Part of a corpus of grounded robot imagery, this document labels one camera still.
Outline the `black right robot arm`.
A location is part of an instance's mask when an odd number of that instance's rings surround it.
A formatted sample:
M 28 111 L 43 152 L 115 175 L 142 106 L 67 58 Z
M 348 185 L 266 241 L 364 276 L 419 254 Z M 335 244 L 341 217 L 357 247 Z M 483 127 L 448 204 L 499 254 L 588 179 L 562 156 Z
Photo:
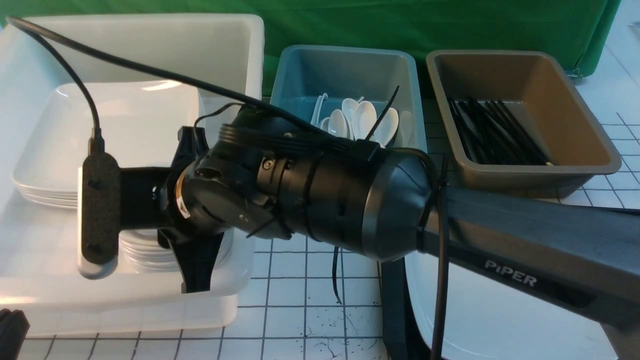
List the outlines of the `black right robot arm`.
M 120 171 L 121 230 L 156 229 L 186 294 L 210 289 L 224 232 L 294 234 L 380 262 L 438 258 L 435 353 L 450 262 L 639 342 L 639 216 L 448 187 L 411 148 L 327 134 L 243 105 L 208 146 L 185 126 L 170 167 Z

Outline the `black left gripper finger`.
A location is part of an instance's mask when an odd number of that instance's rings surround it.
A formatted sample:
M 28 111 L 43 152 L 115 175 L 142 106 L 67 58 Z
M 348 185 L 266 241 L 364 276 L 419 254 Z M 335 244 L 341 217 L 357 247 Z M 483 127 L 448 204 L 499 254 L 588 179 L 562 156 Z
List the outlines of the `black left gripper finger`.
M 30 323 L 22 310 L 0 311 L 0 359 L 17 360 Z

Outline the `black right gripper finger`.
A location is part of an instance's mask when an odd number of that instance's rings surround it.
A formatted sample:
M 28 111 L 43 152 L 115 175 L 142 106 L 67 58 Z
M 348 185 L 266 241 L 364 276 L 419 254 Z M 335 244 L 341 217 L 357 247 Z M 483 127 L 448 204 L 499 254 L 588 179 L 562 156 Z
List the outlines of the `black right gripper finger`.
M 182 294 L 210 291 L 211 275 L 223 239 L 224 233 L 200 236 L 182 243 L 170 240 L 170 249 L 182 275 Z

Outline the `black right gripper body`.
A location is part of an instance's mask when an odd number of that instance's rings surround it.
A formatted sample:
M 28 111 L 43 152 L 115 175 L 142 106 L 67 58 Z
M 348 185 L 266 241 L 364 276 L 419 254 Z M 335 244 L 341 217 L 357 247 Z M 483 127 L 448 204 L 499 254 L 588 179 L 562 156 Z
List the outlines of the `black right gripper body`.
M 179 210 L 176 188 L 185 171 L 207 152 L 205 130 L 183 126 L 169 167 L 130 167 L 119 171 L 119 230 L 154 230 L 164 249 L 190 241 L 192 226 Z

